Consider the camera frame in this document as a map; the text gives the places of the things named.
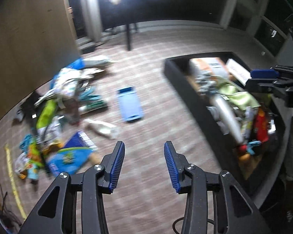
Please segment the blue picture booklet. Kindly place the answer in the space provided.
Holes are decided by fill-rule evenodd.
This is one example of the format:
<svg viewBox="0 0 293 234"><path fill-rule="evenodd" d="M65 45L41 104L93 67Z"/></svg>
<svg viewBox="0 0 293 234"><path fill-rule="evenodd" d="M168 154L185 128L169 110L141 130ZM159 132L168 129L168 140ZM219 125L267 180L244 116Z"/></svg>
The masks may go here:
<svg viewBox="0 0 293 234"><path fill-rule="evenodd" d="M88 161L89 156L97 150L98 147L88 135L83 130L78 130L63 148L60 148L49 158L47 164L54 177L57 177L62 172L73 175Z"/></svg>

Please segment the white cardboard box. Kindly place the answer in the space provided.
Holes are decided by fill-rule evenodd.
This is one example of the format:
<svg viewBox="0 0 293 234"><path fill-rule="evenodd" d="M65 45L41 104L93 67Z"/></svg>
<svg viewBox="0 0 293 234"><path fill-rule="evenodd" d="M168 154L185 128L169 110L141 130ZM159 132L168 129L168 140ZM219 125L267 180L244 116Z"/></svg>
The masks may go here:
<svg viewBox="0 0 293 234"><path fill-rule="evenodd" d="M246 82L251 79L250 72L244 68L242 65L237 63L233 59L229 59L226 63L228 71L243 85L246 85Z"/></svg>

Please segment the red yellow packet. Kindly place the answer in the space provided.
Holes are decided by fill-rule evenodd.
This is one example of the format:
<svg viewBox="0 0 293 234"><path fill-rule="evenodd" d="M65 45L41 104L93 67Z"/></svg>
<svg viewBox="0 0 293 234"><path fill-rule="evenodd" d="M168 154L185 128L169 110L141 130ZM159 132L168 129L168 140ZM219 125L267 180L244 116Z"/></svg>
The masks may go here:
<svg viewBox="0 0 293 234"><path fill-rule="evenodd" d="M265 143L269 140L267 127L268 123L266 113L261 107L259 107L254 122L254 132L256 134L256 139L262 143Z"/></svg>

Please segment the yellow white snack packet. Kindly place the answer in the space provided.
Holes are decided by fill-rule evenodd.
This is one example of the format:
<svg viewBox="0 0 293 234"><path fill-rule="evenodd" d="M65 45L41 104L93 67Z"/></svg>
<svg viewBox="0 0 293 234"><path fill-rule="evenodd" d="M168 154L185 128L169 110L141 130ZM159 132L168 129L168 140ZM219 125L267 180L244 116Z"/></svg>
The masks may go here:
<svg viewBox="0 0 293 234"><path fill-rule="evenodd" d="M21 153L19 157L14 162L14 172L19 178L26 179L28 176L28 157L26 153Z"/></svg>

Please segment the orange white carton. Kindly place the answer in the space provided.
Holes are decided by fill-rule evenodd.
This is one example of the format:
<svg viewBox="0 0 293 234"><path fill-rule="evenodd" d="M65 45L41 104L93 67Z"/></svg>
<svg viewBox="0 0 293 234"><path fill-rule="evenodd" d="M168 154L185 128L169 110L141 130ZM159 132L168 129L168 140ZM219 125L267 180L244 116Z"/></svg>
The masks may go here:
<svg viewBox="0 0 293 234"><path fill-rule="evenodd" d="M189 69L193 76L208 72L210 75L228 79L230 75L227 66L218 57L192 58L189 60Z"/></svg>

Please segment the white round bottle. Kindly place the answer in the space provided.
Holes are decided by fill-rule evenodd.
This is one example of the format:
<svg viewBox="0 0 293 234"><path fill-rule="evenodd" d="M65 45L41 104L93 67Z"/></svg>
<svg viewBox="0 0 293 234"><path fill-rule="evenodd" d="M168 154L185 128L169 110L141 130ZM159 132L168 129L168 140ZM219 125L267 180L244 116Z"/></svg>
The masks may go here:
<svg viewBox="0 0 293 234"><path fill-rule="evenodd" d="M236 143L242 144L243 137L241 135L240 125L236 120L236 116L230 105L221 97L220 94L212 95L212 97L210 97L210 102L217 108L221 120L229 129L229 132L236 140Z"/></svg>

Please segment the black storage bin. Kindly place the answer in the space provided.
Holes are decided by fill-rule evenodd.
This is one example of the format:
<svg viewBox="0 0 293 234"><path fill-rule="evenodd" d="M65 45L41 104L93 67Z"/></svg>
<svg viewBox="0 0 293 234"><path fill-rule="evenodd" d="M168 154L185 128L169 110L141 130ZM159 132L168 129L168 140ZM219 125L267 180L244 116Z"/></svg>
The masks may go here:
<svg viewBox="0 0 293 234"><path fill-rule="evenodd" d="M269 108L277 116L276 131L279 136L279 145L273 151L265 151L263 158L255 170L247 179L245 179L242 175L241 168L238 165L237 157L233 154L233 149L236 145L233 137L231 135L223 134L212 117L211 112L207 109L209 105L208 102L197 94L196 90L187 80L187 76L190 74L189 60L192 58L206 57L218 57L224 62L228 59L233 59L245 69L249 70L248 65L245 64L245 62L235 53L222 51L186 54L183 56L166 58L164 61L163 73L170 84L175 88L175 91L177 91L196 120L201 131L204 133L221 168L229 171L234 178L240 182L248 195L254 198L260 192L263 192L265 186L271 189L278 177L284 159L284 151L286 150L284 133L287 126L275 103L271 102Z"/></svg>

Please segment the long yellow snack stick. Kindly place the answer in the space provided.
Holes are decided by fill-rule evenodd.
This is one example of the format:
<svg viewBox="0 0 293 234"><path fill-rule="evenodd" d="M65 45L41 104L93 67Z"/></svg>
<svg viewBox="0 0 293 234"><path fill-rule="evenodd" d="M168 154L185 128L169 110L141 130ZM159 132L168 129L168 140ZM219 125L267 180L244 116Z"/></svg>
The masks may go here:
<svg viewBox="0 0 293 234"><path fill-rule="evenodd" d="M16 202L17 208L21 214L21 217L25 221L27 218L27 215L25 213L24 208L22 207L22 203L19 198L18 190L17 190L16 183L15 183L14 176L13 176L13 165L12 165L12 159L11 159L11 152L10 152L10 149L7 144L4 145L4 150L6 152L7 170L8 170L10 185L11 185L12 192L13 192L13 197L15 199L15 202Z"/></svg>

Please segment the green orange snack bag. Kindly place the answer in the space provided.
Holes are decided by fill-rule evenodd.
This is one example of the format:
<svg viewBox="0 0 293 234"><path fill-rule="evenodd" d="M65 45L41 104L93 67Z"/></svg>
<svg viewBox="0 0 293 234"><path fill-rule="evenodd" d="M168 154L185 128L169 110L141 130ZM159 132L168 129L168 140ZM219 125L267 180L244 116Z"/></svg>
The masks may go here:
<svg viewBox="0 0 293 234"><path fill-rule="evenodd" d="M51 123L56 110L57 110L56 101L53 99L48 100L46 102L44 109L41 112L41 115L38 118L38 121L36 123L36 128L41 129L41 128L47 127Z"/></svg>

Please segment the blue plastic bag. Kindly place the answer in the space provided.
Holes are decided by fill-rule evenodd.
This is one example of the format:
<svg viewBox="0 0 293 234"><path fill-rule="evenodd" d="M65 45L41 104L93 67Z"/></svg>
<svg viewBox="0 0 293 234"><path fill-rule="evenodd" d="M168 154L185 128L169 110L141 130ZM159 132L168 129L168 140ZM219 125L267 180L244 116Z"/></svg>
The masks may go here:
<svg viewBox="0 0 293 234"><path fill-rule="evenodd" d="M72 63L70 63L69 65L66 66L66 68L76 69L76 70L81 70L84 67L85 67L85 64L81 58L73 61Z"/></svg>

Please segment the blue citrus cream tube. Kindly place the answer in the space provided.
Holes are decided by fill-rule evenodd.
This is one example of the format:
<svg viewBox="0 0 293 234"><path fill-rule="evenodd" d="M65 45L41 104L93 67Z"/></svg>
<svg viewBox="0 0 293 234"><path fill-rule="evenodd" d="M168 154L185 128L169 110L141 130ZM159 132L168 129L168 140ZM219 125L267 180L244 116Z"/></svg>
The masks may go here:
<svg viewBox="0 0 293 234"><path fill-rule="evenodd" d="M39 167L35 163L29 163L27 166L27 177L31 181L38 181Z"/></svg>

